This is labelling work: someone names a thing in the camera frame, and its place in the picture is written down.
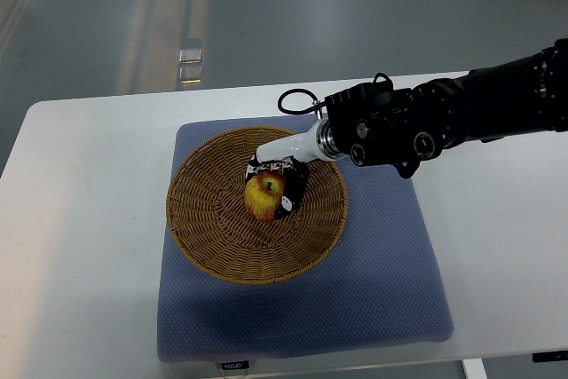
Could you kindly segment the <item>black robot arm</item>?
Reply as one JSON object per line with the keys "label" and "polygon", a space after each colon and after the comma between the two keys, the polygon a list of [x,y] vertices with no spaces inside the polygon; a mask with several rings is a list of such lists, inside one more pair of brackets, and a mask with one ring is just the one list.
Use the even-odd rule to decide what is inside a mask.
{"label": "black robot arm", "polygon": [[391,165],[410,178],[421,162],[463,142],[567,129],[567,42],[458,78],[394,89],[386,75],[325,99],[335,146],[358,166]]}

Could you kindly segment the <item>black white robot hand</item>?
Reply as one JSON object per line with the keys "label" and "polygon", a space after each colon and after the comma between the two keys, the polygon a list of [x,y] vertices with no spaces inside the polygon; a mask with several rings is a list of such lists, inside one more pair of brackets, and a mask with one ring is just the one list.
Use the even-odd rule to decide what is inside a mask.
{"label": "black white robot hand", "polygon": [[259,146],[248,161],[245,183],[261,172],[283,175],[283,193],[277,197],[280,204],[274,212],[275,219],[282,219],[302,204],[310,176],[307,164],[315,161],[337,162],[344,157],[345,154],[335,146],[328,119],[318,119],[305,133]]}

